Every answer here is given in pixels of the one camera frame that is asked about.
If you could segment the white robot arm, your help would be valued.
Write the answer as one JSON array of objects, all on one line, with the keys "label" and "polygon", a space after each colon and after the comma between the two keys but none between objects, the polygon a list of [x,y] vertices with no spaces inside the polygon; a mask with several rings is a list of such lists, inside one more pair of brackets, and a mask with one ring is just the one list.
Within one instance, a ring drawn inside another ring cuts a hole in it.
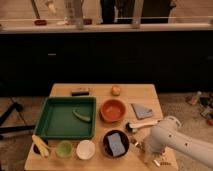
[{"label": "white robot arm", "polygon": [[158,154],[169,147],[213,169],[213,144],[180,133],[180,127],[180,121],[174,116],[167,116],[152,126],[144,140],[145,153]]}]

